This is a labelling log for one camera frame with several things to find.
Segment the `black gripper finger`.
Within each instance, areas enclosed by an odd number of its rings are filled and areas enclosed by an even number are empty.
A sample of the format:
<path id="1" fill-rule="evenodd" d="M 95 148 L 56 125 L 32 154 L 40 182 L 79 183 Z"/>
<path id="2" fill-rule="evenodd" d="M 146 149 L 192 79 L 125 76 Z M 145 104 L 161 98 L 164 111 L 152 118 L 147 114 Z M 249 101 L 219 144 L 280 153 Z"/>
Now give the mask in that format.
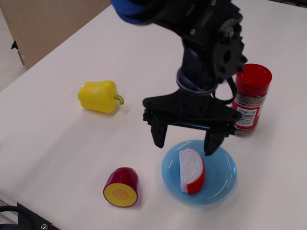
<path id="1" fill-rule="evenodd" d="M 225 133 L 213 131 L 206 131 L 205 139 L 204 139 L 204 152 L 205 156 L 213 155 L 216 150 L 223 143 L 225 138 Z"/>
<path id="2" fill-rule="evenodd" d="M 151 134 L 153 137 L 154 144 L 157 147 L 162 148 L 165 143 L 167 125 L 161 124 L 156 120 L 152 120 L 150 125 L 151 125 Z"/>

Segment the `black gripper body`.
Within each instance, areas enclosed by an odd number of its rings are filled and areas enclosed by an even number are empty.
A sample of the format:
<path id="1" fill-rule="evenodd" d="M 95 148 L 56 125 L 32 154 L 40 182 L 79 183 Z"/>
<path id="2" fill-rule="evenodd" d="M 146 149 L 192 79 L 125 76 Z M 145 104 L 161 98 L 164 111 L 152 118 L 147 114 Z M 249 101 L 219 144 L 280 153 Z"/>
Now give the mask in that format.
<path id="1" fill-rule="evenodd" d="M 235 133 L 242 114 L 218 102 L 210 95 L 200 96 L 182 90 L 143 100 L 143 119 L 164 126 L 173 125 L 205 130 L 211 135 L 229 136 Z"/>

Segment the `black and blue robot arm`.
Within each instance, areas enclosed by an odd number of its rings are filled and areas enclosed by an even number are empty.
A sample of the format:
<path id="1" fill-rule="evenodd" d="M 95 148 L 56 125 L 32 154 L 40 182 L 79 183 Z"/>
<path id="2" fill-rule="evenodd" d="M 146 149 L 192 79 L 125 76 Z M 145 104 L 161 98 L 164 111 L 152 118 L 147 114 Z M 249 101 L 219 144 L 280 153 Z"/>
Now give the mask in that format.
<path id="1" fill-rule="evenodd" d="M 157 24 L 182 39 L 179 89 L 143 100 L 143 118 L 151 126 L 154 144 L 162 148 L 169 125 L 205 130 L 205 155 L 212 155 L 236 132 L 241 113 L 230 108 L 232 99 L 215 96 L 219 84 L 237 89 L 233 75 L 244 70 L 242 15 L 229 0 L 114 0 L 118 16 L 136 25 Z"/>

